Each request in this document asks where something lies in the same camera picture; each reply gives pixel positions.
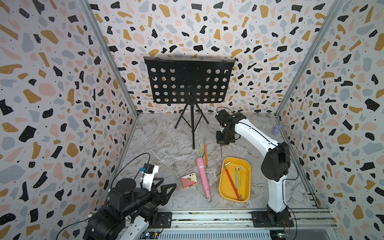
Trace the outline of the orange hex key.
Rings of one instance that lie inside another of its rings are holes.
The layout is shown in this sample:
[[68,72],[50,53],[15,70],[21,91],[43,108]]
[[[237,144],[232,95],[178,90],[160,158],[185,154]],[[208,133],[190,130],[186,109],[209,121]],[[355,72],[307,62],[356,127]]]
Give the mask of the orange hex key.
[[205,162],[206,162],[206,168],[208,168],[208,153],[207,153],[207,143],[206,143],[206,138],[204,138],[204,154],[205,154]]

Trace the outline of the blue hex key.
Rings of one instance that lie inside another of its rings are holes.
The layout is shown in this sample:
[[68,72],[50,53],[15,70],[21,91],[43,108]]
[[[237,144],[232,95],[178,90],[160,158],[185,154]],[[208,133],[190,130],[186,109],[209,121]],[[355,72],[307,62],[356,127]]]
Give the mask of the blue hex key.
[[238,167],[235,168],[235,184],[236,190],[238,191]]

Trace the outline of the yellow hex key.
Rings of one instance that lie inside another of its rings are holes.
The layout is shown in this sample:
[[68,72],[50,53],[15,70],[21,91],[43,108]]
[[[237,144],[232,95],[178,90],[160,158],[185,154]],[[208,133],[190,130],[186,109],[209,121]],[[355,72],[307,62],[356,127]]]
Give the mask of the yellow hex key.
[[240,196],[240,199],[243,198],[242,196],[242,177],[241,177],[241,170],[244,169],[243,167],[238,167],[237,168],[237,183],[238,183],[238,192],[239,192],[239,196]]

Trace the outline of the red hex key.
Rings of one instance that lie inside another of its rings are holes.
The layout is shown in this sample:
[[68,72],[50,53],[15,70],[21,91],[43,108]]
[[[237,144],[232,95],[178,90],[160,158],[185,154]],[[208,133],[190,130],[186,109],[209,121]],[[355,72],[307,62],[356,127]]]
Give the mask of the red hex key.
[[238,192],[238,190],[237,190],[237,188],[236,188],[236,185],[235,185],[235,183],[234,183],[234,181],[233,181],[233,179],[232,179],[232,177],[231,177],[231,174],[230,174],[230,172],[229,172],[229,170],[228,170],[228,165],[230,165],[230,164],[231,164],[231,162],[227,162],[227,163],[225,164],[225,171],[226,171],[226,174],[227,174],[227,176],[228,176],[228,179],[229,179],[229,181],[230,181],[230,183],[231,183],[231,186],[232,186],[232,188],[233,188],[233,190],[234,190],[234,192],[235,192],[235,195],[236,195],[237,199],[240,200],[241,197],[240,197],[239,192]]

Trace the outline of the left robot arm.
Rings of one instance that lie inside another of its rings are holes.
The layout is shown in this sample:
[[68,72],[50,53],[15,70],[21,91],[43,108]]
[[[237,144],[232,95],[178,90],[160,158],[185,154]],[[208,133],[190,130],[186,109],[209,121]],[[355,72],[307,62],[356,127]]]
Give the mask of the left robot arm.
[[122,231],[124,240],[137,240],[148,228],[164,229],[172,215],[159,216],[158,206],[170,200],[177,184],[163,185],[155,178],[150,190],[138,188],[134,179],[125,178],[109,192],[106,205],[90,217],[84,240],[116,240]]

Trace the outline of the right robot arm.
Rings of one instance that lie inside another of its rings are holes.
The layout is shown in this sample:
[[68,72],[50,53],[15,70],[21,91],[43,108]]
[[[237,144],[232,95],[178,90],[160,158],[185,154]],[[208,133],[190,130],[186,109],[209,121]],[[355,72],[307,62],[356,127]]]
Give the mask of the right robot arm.
[[226,110],[220,110],[215,118],[222,128],[216,133],[218,144],[224,146],[234,143],[235,135],[239,135],[250,142],[264,157],[261,171],[268,179],[267,219],[273,226],[282,223],[284,217],[290,216],[285,197],[286,180],[291,166],[288,144],[273,140],[240,112],[230,114]]

